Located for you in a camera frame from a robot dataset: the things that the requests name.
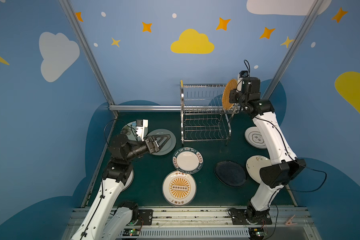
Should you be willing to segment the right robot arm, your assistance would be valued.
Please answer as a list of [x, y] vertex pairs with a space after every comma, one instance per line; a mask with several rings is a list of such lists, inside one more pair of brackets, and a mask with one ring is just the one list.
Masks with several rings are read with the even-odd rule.
[[304, 169], [306, 162], [298, 159], [288, 145], [272, 103], [260, 98], [260, 79], [238, 77], [232, 83], [228, 101], [240, 105], [242, 111], [251, 117], [265, 142], [271, 161], [270, 166], [260, 169], [260, 185], [245, 213], [247, 222], [254, 225], [266, 219], [273, 199]]

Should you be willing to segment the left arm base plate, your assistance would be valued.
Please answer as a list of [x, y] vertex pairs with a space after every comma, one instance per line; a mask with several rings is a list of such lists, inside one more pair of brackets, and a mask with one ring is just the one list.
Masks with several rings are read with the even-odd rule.
[[153, 221], [153, 210], [139, 210], [138, 216], [132, 220], [129, 226], [151, 226]]

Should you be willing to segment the pale green flower plate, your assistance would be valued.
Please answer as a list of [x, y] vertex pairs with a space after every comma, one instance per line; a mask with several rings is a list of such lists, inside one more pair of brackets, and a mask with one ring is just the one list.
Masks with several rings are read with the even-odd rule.
[[138, 137], [136, 133], [136, 127], [137, 127], [136, 121], [130, 122], [123, 126], [121, 130], [121, 134], [125, 134], [129, 140], [137, 141]]

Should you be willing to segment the grey-green plain plate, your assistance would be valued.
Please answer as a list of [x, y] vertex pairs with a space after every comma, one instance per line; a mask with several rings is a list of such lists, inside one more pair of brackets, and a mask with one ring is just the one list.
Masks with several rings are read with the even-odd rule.
[[153, 153], [153, 155], [163, 156], [163, 155], [170, 153], [175, 148], [176, 137], [170, 130], [157, 129], [157, 130], [153, 130], [150, 133], [148, 133], [148, 136], [154, 136], [154, 135], [170, 135], [171, 138], [166, 142], [166, 144], [163, 146], [163, 148], [159, 152]]

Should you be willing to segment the orange woven round plate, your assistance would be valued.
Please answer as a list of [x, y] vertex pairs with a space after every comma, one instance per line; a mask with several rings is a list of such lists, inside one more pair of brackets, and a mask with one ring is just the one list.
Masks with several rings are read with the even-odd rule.
[[237, 89], [237, 80], [232, 79], [230, 80], [224, 89], [223, 97], [222, 97], [222, 106], [224, 110], [230, 110], [234, 104], [236, 103], [235, 100], [231, 100], [231, 91]]

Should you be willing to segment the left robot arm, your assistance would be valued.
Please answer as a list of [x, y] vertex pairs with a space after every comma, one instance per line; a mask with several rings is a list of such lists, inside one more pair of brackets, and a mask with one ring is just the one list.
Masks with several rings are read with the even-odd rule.
[[125, 188], [133, 171], [132, 160], [145, 154], [159, 152], [171, 139], [170, 135], [146, 136], [131, 141], [125, 134], [111, 138], [111, 160], [103, 172], [97, 196], [72, 240], [115, 240], [127, 224], [138, 220], [139, 208], [135, 202], [123, 202], [107, 221], [111, 210]]

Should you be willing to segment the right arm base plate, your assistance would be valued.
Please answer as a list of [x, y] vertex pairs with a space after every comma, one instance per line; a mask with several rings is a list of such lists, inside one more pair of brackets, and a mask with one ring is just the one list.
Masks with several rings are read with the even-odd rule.
[[233, 225], [271, 225], [272, 219], [270, 210], [255, 211], [249, 209], [230, 208], [228, 214], [231, 217]]

